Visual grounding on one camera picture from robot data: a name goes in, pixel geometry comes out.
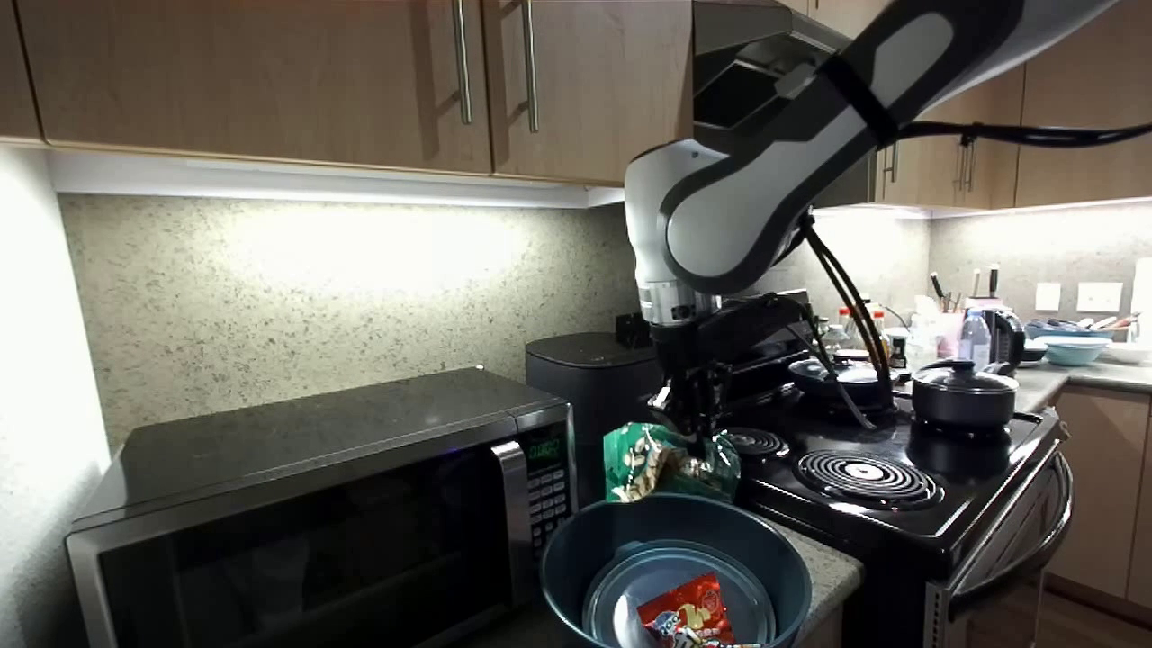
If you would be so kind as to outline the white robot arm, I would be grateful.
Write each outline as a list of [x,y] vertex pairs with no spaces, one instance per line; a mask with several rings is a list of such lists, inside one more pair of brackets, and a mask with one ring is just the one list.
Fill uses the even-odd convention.
[[863,155],[919,137],[933,106],[1035,61],[1113,3],[893,0],[730,149],[676,139],[634,157],[628,233],[666,370],[654,411],[682,425],[724,411],[724,366],[767,336],[772,303],[748,288],[801,238],[826,187]]

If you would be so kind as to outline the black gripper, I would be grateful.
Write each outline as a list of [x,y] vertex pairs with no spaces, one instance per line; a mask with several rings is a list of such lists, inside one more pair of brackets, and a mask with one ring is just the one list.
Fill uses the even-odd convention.
[[724,406],[724,381],[736,366],[780,358],[791,343],[807,347],[814,313],[802,294],[759,294],[719,307],[682,327],[654,327],[661,387],[651,411],[670,420],[706,420]]

